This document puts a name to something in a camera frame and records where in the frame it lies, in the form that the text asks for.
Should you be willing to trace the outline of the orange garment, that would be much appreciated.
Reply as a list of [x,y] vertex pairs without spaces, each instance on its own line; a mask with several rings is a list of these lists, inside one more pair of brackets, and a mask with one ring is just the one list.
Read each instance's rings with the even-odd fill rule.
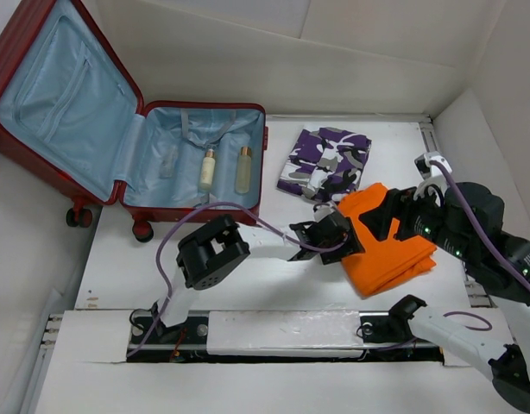
[[423,273],[430,272],[436,262],[432,255],[437,247],[419,236],[405,241],[394,238],[399,221],[393,220],[388,238],[377,241],[359,216],[381,204],[388,188],[375,183],[368,188],[345,196],[338,205],[344,216],[352,221],[356,235],[365,251],[342,259],[350,283],[360,296],[368,298],[402,285]]

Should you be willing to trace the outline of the yellowish gold-cap bottle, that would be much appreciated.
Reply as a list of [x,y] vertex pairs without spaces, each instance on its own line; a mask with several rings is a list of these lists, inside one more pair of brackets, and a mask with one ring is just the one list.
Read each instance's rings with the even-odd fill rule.
[[235,191],[245,194],[249,191],[251,181],[252,151],[250,147],[242,147],[237,160]]

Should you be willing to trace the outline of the cream lotion bottle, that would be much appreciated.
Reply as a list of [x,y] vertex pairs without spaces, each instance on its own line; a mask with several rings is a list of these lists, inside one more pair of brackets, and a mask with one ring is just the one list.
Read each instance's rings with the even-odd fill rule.
[[214,172],[216,166],[216,152],[214,149],[208,149],[202,160],[201,171],[199,176],[199,189],[209,191],[212,187]]

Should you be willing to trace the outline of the clear plastic bottle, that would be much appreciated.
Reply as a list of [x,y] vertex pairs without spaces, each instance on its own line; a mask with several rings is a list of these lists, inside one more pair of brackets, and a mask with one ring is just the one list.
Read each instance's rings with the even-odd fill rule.
[[176,145],[171,145],[164,153],[159,168],[159,176],[161,179],[169,179],[173,177],[178,154],[179,149]]

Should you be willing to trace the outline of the red hard-shell suitcase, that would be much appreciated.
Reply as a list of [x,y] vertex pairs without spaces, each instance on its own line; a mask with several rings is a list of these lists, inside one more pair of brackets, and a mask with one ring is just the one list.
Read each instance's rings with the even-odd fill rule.
[[[253,225],[259,212],[265,109],[256,103],[146,102],[80,1],[22,1],[0,34],[0,153],[72,201],[71,227],[90,207],[121,204],[148,242],[153,224],[230,214]],[[174,175],[159,168],[171,145]],[[235,191],[242,147],[252,151],[249,191]],[[216,152],[209,191],[202,160]]]

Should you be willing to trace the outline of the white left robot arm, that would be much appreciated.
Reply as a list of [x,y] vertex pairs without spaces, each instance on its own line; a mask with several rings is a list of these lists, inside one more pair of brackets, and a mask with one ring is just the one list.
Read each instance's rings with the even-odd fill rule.
[[161,264],[164,247],[159,246],[155,262],[166,293],[152,305],[150,325],[162,343],[179,336],[199,292],[221,283],[249,257],[297,262],[318,255],[329,265],[365,251],[352,221],[335,210],[283,228],[264,221],[253,227],[230,214],[218,216],[178,242],[171,276]]

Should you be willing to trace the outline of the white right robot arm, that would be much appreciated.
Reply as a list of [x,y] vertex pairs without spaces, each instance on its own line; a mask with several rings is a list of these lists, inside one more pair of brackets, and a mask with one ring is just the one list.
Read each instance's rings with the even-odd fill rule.
[[392,189],[359,221],[378,241],[399,221],[398,241],[418,236],[461,260],[502,312],[514,337],[490,340],[407,295],[388,311],[388,329],[400,340],[416,337],[448,351],[481,372],[516,410],[530,413],[530,241],[502,228],[503,200],[480,184],[449,188],[442,203],[415,198],[414,189]]

